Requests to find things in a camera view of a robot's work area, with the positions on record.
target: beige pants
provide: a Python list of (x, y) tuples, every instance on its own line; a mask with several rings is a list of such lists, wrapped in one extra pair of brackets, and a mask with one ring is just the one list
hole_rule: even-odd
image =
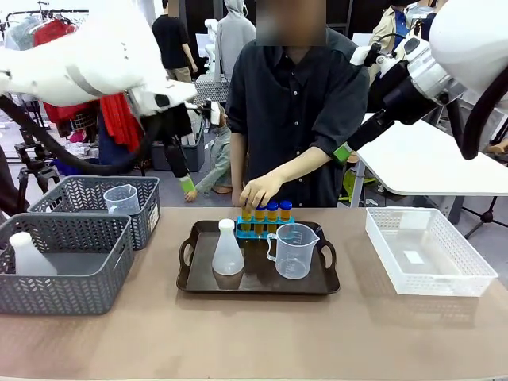
[(191, 70), (188, 67), (181, 67), (180, 69), (166, 69), (169, 79), (174, 79), (180, 82), (192, 82)]

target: brown tabletop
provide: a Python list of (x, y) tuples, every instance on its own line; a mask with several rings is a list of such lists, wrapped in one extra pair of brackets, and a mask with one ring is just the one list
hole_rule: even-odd
[(0, 375), (37, 379), (480, 379), (508, 375), (508, 292), (396, 295), (364, 210), (299, 210), (337, 250), (341, 291), (294, 299), (184, 294), (179, 246), (233, 209), (163, 209), (100, 317), (0, 316)]

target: basket label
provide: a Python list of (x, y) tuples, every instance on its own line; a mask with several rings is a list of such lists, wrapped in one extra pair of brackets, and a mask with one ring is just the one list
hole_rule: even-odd
[(423, 264), (423, 259), (417, 252), (405, 250), (404, 254), (406, 255), (407, 260), (409, 260), (412, 264)]
[(408, 211), (402, 213), (400, 219), (400, 229), (418, 229), (425, 230), (429, 224), (432, 214), (426, 211)]
[(153, 211), (150, 213), (150, 233), (153, 232), (154, 228), (156, 227), (159, 217), (159, 208), (156, 205), (156, 207), (153, 208)]

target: gray hoodie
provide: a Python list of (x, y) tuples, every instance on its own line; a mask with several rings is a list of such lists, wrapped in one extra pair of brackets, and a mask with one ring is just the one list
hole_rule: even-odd
[(219, 21), (215, 42), (215, 82), (221, 73), (231, 80), (241, 49), (256, 38), (256, 27), (244, 17), (244, 0), (224, 0), (228, 15)]

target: beige jacket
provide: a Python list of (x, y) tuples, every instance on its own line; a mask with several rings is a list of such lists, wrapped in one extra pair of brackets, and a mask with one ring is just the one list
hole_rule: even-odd
[[(397, 31), (397, 26), (395, 25), (395, 11), (392, 7), (389, 7), (387, 10), (385, 10), (383, 16), (381, 17), (381, 21), (379, 22), (378, 26), (374, 28), (373, 36), (371, 38), (371, 41), (369, 42), (369, 45), (374, 44), (378, 38), (389, 34), (389, 33), (395, 33)], [(390, 53), (394, 49), (395, 45), (395, 36), (384, 38), (380, 41), (381, 44), (381, 51), (383, 53)], [(402, 49), (402, 46), (399, 45), (395, 52), (398, 54), (402, 54), (404, 56), (404, 50)], [(375, 77), (379, 73), (379, 65), (374, 64), (368, 69), (369, 77), (371, 78), (371, 84), (374, 82)]]

